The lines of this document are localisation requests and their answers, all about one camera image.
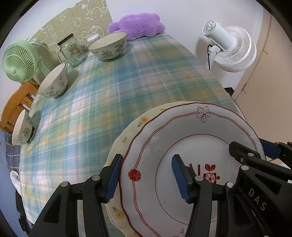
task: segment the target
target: white bowl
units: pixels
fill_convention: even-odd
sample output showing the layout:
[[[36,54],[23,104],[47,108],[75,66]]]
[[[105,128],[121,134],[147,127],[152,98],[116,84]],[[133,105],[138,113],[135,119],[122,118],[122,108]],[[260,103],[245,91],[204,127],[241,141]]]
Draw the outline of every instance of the white bowl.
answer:
[[[127,44],[127,33],[109,34],[90,45],[89,50],[100,59],[112,59],[121,54]]]
[[[46,97],[60,95],[68,83],[67,71],[65,63],[55,67],[41,83],[38,93]]]
[[[17,118],[15,123],[13,134],[12,134],[12,144],[13,145],[23,145],[29,139],[32,140],[32,135],[34,133],[34,127],[32,125],[32,119],[28,115],[28,112],[24,109]]]

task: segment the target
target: red-rimmed plate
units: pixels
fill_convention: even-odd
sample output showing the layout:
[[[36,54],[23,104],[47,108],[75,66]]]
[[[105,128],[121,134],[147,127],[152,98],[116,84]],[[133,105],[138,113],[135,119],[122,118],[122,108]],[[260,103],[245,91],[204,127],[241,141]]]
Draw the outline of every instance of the red-rimmed plate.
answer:
[[[172,156],[179,154],[211,183],[235,182],[240,163],[229,155],[232,141],[265,159],[253,129],[240,116],[217,105],[178,105],[147,122],[130,143],[120,176],[121,204],[133,230],[141,237],[184,236],[192,205],[180,196]],[[214,204],[214,224],[216,215]]]

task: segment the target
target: fan grille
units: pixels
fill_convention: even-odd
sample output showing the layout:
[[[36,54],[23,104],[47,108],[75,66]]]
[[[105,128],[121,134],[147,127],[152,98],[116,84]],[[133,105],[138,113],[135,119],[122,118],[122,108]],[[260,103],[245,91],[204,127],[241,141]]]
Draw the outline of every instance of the fan grille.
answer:
[[[250,50],[249,54],[247,55],[247,57],[243,61],[241,61],[240,63],[238,63],[236,65],[232,65],[232,66],[220,65],[220,67],[223,70],[228,71],[228,72],[240,72],[242,70],[247,69],[254,62],[254,60],[256,58],[256,53],[257,53],[256,44],[252,40],[251,50]]]
[[[211,34],[215,28],[216,28],[216,22],[210,20],[204,25],[203,34],[205,35]]]
[[[234,66],[244,61],[250,53],[252,39],[248,32],[239,26],[227,26],[225,29],[236,38],[236,47],[227,52],[219,52],[214,60],[223,67]]]
[[[5,74],[13,81],[30,80],[36,69],[32,52],[19,43],[11,44],[6,49],[2,65]]]

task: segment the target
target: black jar lid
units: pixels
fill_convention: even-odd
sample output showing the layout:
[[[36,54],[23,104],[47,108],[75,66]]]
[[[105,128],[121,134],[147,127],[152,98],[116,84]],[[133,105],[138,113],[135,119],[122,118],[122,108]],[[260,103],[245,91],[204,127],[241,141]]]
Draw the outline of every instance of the black jar lid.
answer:
[[[59,43],[57,43],[57,45],[60,46],[61,44],[65,43],[68,39],[72,38],[73,36],[74,36],[73,33],[71,33],[70,35],[62,39]]]

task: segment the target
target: door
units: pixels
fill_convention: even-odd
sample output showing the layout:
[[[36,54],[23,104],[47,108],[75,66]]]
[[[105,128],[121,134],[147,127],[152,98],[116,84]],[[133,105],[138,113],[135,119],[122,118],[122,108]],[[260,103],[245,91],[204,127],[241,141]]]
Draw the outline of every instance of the door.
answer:
[[[292,43],[274,17],[258,65],[235,101],[260,138],[292,140]]]

